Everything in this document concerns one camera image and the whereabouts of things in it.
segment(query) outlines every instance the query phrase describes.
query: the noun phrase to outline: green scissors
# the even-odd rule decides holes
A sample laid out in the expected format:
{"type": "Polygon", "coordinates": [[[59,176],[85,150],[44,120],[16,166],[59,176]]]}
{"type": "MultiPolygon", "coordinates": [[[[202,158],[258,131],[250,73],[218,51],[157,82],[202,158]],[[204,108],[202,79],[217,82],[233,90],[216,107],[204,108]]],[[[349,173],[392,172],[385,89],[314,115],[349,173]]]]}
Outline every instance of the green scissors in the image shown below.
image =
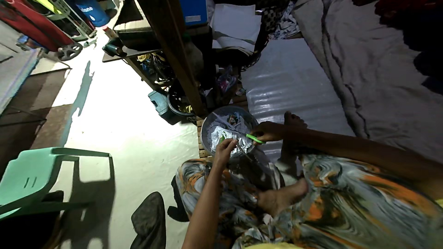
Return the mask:
{"type": "Polygon", "coordinates": [[[257,137],[255,137],[255,136],[253,136],[253,135],[251,135],[251,134],[245,134],[245,133],[241,133],[241,132],[238,132],[238,131],[233,131],[233,132],[236,132],[236,133],[242,134],[242,135],[244,135],[245,137],[250,138],[250,139],[256,141],[256,142],[259,143],[259,144],[265,144],[265,143],[266,143],[266,142],[262,142],[262,141],[258,140],[257,137]]]}
{"type": "Polygon", "coordinates": [[[257,137],[255,137],[255,136],[253,136],[253,135],[251,135],[251,134],[245,134],[245,133],[241,133],[241,132],[238,132],[238,131],[234,130],[234,127],[233,127],[230,123],[228,123],[228,122],[226,122],[225,120],[223,120],[223,119],[222,119],[219,115],[217,115],[216,113],[212,112],[212,114],[214,114],[214,115],[215,115],[215,116],[216,116],[221,122],[223,122],[223,123],[228,127],[228,130],[230,130],[230,131],[232,131],[232,132],[237,132],[237,133],[239,133],[239,134],[242,134],[242,135],[244,135],[245,137],[250,138],[250,139],[256,141],[256,142],[259,143],[259,144],[265,144],[265,143],[266,143],[266,142],[262,142],[262,141],[258,140],[257,137]]]}

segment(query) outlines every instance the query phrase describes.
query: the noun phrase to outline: hand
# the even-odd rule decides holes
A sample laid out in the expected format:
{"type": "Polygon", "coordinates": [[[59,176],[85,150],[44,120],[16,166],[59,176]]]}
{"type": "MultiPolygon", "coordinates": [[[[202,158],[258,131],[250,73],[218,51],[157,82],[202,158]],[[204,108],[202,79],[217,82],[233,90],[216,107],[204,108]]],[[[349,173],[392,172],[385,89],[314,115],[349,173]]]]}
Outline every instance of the hand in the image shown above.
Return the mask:
{"type": "Polygon", "coordinates": [[[286,126],[287,125],[266,121],[252,129],[251,134],[262,142],[279,141],[283,139],[286,126]]]}
{"type": "Polygon", "coordinates": [[[231,151],[237,146],[237,140],[225,139],[217,145],[214,157],[214,167],[225,168],[231,157],[231,151]]]}

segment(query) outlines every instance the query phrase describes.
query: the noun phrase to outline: scissor handle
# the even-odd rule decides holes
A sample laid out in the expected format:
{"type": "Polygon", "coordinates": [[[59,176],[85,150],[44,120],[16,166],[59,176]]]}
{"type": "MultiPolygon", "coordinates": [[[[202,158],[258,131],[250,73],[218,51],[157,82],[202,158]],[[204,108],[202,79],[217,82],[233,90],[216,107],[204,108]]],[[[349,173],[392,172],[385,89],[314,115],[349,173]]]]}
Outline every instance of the scissor handle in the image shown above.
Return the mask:
{"type": "Polygon", "coordinates": [[[256,141],[256,142],[259,143],[259,144],[265,144],[265,143],[266,143],[266,142],[262,142],[262,141],[258,140],[255,136],[253,136],[253,135],[251,135],[251,134],[246,134],[246,137],[248,137],[248,138],[250,138],[250,139],[256,141]]]}

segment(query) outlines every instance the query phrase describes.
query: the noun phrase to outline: patterned skirt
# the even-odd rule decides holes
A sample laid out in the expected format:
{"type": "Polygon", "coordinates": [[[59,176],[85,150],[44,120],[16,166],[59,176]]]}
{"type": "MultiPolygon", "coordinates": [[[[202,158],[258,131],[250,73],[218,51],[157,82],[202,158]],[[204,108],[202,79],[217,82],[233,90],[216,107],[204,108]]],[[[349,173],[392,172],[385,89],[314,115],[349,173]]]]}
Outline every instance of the patterned skirt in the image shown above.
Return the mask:
{"type": "MultiPolygon", "coordinates": [[[[441,248],[443,209],[373,165],[325,155],[300,156],[306,196],[267,225],[257,218],[259,190],[225,170],[214,248],[293,243],[302,248],[441,248]]],[[[186,161],[176,181],[188,216],[211,163],[186,161]]]]}

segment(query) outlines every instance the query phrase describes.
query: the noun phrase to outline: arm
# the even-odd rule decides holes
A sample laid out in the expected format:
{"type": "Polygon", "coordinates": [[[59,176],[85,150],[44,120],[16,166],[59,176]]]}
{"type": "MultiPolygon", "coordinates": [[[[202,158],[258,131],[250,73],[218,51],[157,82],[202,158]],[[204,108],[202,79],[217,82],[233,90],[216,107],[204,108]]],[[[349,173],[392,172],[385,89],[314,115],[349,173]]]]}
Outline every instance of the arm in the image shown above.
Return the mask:
{"type": "Polygon", "coordinates": [[[214,247],[218,225],[221,175],[236,145],[237,141],[226,139],[217,146],[211,172],[192,213],[182,249],[214,247]]]}
{"type": "Polygon", "coordinates": [[[416,187],[433,198],[443,198],[443,165],[414,152],[407,152],[371,140],[307,128],[264,122],[254,131],[262,134],[261,141],[294,140],[332,156],[346,157],[384,168],[412,181],[416,187]]]}

